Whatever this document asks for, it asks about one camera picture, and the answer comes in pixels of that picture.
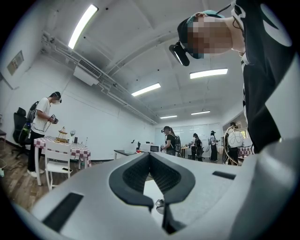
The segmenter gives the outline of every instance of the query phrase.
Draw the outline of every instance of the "hand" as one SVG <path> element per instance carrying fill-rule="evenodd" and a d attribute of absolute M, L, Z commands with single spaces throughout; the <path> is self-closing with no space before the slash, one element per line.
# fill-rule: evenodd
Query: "hand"
<path fill-rule="evenodd" d="M 53 122 L 54 122 L 54 118 L 53 118 L 53 117 L 50 117 L 50 118 L 48 119 L 48 122 L 53 123 Z"/>

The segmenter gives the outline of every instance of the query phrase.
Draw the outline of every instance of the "person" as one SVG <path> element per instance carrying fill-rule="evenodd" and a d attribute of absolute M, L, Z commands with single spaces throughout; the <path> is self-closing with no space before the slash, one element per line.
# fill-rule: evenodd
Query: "person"
<path fill-rule="evenodd" d="M 211 142 L 211 156 L 210 156 L 210 160 L 211 161 L 217 161 L 218 160 L 217 142 L 219 142 L 219 140 L 216 140 L 215 133 L 216 132 L 214 132 L 214 131 L 210 132 L 210 142 Z"/>
<path fill-rule="evenodd" d="M 196 147 L 195 147 L 196 138 L 198 138 L 198 135 L 197 135 L 197 133 L 194 133 L 193 139 L 190 142 L 190 147 L 191 147 L 191 151 L 192 151 L 192 160 L 195 160 L 195 157 L 196 157 Z"/>
<path fill-rule="evenodd" d="M 30 136 L 30 151 L 28 155 L 28 166 L 27 172 L 34 178 L 37 177 L 36 169 L 35 169 L 35 147 L 34 140 L 40 137 L 45 136 L 45 132 L 47 130 L 47 122 L 56 124 L 54 122 L 54 118 L 49 116 L 51 104 L 60 104 L 61 103 L 61 95 L 59 92 L 54 92 L 50 95 L 50 97 L 42 98 L 35 111 L 35 118 L 31 125 L 31 136 Z M 38 160 L 41 157 L 42 149 L 38 150 Z M 39 169 L 39 173 L 43 174 L 44 171 Z"/>
<path fill-rule="evenodd" d="M 230 123 L 230 126 L 231 126 L 231 127 L 233 127 L 233 126 L 236 127 L 235 122 L 231 122 L 231 123 Z M 231 155 L 229 154 L 229 149 L 228 149 L 228 136 L 229 136 L 229 132 L 231 133 L 232 130 L 230 129 L 230 130 L 228 131 L 228 133 L 226 134 L 225 138 L 224 138 L 224 148 L 223 148 L 223 154 L 222 154 L 222 164 L 226 164 L 226 160 L 228 159 L 228 156 L 227 156 L 226 153 L 225 153 L 225 149 L 227 149 L 227 153 L 228 153 L 228 155 L 231 157 Z"/>
<path fill-rule="evenodd" d="M 166 150 L 166 153 L 169 155 L 175 156 L 175 133 L 173 129 L 169 126 L 165 126 L 163 133 L 166 135 L 167 139 L 165 141 L 165 146 L 161 150 Z"/>
<path fill-rule="evenodd" d="M 244 114 L 258 153 L 280 139 L 265 103 L 287 74 L 298 75 L 297 67 L 292 68 L 297 64 L 297 41 L 293 42 L 288 35 L 289 31 L 297 38 L 290 25 L 297 20 L 295 15 L 282 15 L 282 3 L 277 1 L 233 0 L 232 6 L 231 17 L 211 10 L 198 12 L 180 23 L 177 30 L 181 44 L 193 58 L 229 50 L 239 53 L 244 77 Z"/>
<path fill-rule="evenodd" d="M 190 142 L 189 145 L 190 145 L 191 151 L 192 151 L 192 160 L 195 160 L 196 156 L 197 156 L 198 161 L 202 162 L 202 145 L 197 146 L 198 141 L 200 141 L 200 139 L 198 137 L 198 134 L 194 133 L 193 134 L 193 139 L 192 139 L 192 141 Z"/>

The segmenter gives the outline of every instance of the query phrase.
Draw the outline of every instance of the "sneaker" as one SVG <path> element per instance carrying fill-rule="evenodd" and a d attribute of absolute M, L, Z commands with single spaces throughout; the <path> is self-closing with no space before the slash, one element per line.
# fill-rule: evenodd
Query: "sneaker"
<path fill-rule="evenodd" d="M 37 178 L 37 173 L 36 172 L 31 172 L 29 170 L 27 170 L 27 172 L 29 173 L 29 175 L 31 175 L 33 178 Z"/>

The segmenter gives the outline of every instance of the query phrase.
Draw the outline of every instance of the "black pants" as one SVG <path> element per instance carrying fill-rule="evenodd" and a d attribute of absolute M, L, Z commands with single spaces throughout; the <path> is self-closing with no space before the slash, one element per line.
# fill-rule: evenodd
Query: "black pants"
<path fill-rule="evenodd" d="M 192 151 L 192 160 L 195 160 L 195 157 L 196 157 L 196 147 L 195 146 L 191 147 L 191 151 Z"/>
<path fill-rule="evenodd" d="M 228 148 L 228 155 L 238 163 L 238 148 Z"/>
<path fill-rule="evenodd" d="M 217 146 L 216 146 L 216 145 L 212 145 L 212 146 L 211 146 L 211 156 L 210 156 L 210 160 L 211 160 L 211 161 L 217 161 L 217 159 L 218 159 Z"/>
<path fill-rule="evenodd" d="M 38 133 L 35 133 L 34 131 L 31 131 L 31 136 L 30 136 L 30 152 L 28 155 L 28 170 L 31 172 L 34 172 L 36 170 L 36 166 L 35 166 L 35 162 L 34 162 L 34 151 L 35 151 L 35 147 L 33 145 L 34 140 L 40 137 L 43 137 L 45 135 L 41 135 Z M 42 154 L 42 149 L 39 148 L 38 149 L 38 160 L 41 158 L 41 154 Z"/>
<path fill-rule="evenodd" d="M 224 149 L 223 149 L 223 154 L 222 154 L 222 163 L 225 163 L 226 160 L 227 160 L 227 155 L 226 155 L 226 153 L 225 153 L 225 147 L 224 147 Z"/>
<path fill-rule="evenodd" d="M 175 156 L 175 154 L 176 154 L 176 152 L 175 152 L 174 149 L 172 149 L 172 150 L 167 150 L 166 153 L 167 153 L 168 155 L 172 155 L 172 156 Z"/>

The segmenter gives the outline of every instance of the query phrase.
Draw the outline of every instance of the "white shirt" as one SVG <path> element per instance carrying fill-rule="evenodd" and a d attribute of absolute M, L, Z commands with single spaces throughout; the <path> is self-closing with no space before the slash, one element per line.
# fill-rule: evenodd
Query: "white shirt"
<path fill-rule="evenodd" d="M 193 140 L 191 141 L 191 143 L 192 143 L 191 147 L 194 147 L 194 146 L 195 146 L 195 141 L 196 141 L 196 138 L 193 137 Z"/>
<path fill-rule="evenodd" d="M 214 135 L 210 136 L 210 140 L 211 140 L 211 145 L 213 145 L 213 146 L 216 145 L 216 138 Z"/>
<path fill-rule="evenodd" d="M 232 148 L 238 148 L 243 146 L 244 143 L 244 137 L 243 134 L 239 131 L 233 131 L 230 129 L 228 131 L 228 145 Z"/>
<path fill-rule="evenodd" d="M 50 112 L 50 102 L 47 97 L 42 98 L 37 104 L 37 109 L 35 112 L 35 118 L 32 122 L 31 130 L 35 133 L 45 135 L 45 128 L 47 125 L 47 119 L 42 119 L 38 117 L 38 110 L 49 115 Z"/>

